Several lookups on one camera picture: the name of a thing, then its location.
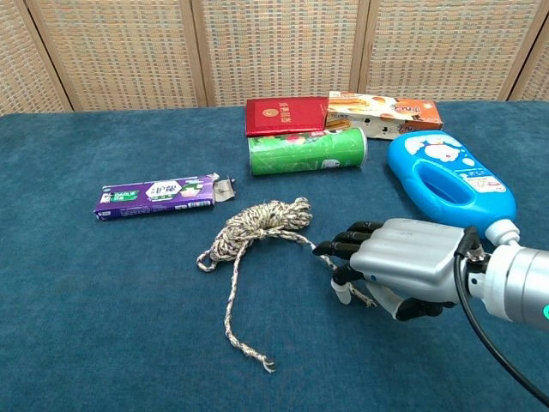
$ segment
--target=table surface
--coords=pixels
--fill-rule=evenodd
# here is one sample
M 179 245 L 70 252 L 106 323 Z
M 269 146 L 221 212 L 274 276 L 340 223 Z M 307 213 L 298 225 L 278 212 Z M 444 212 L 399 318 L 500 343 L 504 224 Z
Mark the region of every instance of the table surface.
M 549 249 L 549 105 L 441 102 L 444 129 L 516 196 L 522 244 Z M 232 265 L 196 267 L 225 221 L 307 197 L 313 242 L 358 220 L 422 219 L 369 141 L 362 168 L 250 176 L 242 107 L 0 118 L 0 410 L 542 410 L 488 354 L 459 307 L 400 323 L 344 306 L 307 247 L 256 242 L 232 326 L 275 359 L 266 373 L 224 335 Z M 102 185 L 205 173 L 237 197 L 96 221 Z M 549 391 L 549 335 L 474 309 Z

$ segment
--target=rope end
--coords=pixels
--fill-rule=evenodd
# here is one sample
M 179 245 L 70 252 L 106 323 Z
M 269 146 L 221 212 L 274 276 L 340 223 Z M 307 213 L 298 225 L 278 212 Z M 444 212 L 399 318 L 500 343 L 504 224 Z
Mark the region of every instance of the rope end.
M 276 371 L 274 360 L 265 358 L 262 360 L 262 364 L 267 372 L 273 373 L 274 371 Z
M 196 265 L 200 270 L 204 272 L 211 272 L 215 269 L 215 266 L 217 266 L 217 261 L 212 260 L 212 258 L 209 256 L 210 250 L 203 251 L 201 255 L 196 259 Z
M 368 307 L 377 306 L 377 303 L 374 299 L 371 299 L 365 294 L 362 294 L 355 286 L 351 285 L 350 290 L 351 290 L 351 293 L 354 294 L 360 300 L 362 300 L 366 304 L 366 306 Z

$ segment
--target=woven screen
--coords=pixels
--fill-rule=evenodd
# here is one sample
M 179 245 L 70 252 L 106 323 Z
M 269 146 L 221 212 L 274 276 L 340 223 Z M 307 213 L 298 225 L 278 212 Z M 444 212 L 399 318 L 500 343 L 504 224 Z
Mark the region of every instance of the woven screen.
M 522 47 L 527 53 L 531 46 L 525 38 L 545 1 L 380 0 L 359 88 L 437 100 L 506 99 L 503 87 L 518 74 L 511 70 Z
M 199 105 L 188 2 L 28 1 L 76 110 Z
M 359 1 L 201 1 L 210 105 L 349 89 Z
M 40 55 L 40 44 L 34 42 L 29 31 L 33 27 L 25 24 L 22 10 L 26 12 L 13 0 L 0 1 L 0 115 L 64 112 L 68 105 L 61 100 L 63 91 L 53 71 L 46 69 L 47 57 Z
M 540 56 L 534 62 L 524 89 L 517 96 L 520 100 L 549 101 L 549 40 L 541 46 Z

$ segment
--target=green can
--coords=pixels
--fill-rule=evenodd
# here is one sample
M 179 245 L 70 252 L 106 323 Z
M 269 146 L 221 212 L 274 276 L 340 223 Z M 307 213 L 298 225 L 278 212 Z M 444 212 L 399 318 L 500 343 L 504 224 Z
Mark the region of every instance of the green can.
M 367 154 L 359 128 L 249 137 L 248 149 L 254 176 L 362 166 Z

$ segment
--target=detergent bottle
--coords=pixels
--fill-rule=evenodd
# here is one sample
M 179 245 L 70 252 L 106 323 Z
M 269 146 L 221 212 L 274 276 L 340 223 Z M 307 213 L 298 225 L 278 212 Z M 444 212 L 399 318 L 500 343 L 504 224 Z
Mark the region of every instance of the detergent bottle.
M 494 245 L 519 241 L 513 194 L 454 137 L 415 131 L 390 145 L 388 163 L 412 201 L 431 219 L 475 226 Z

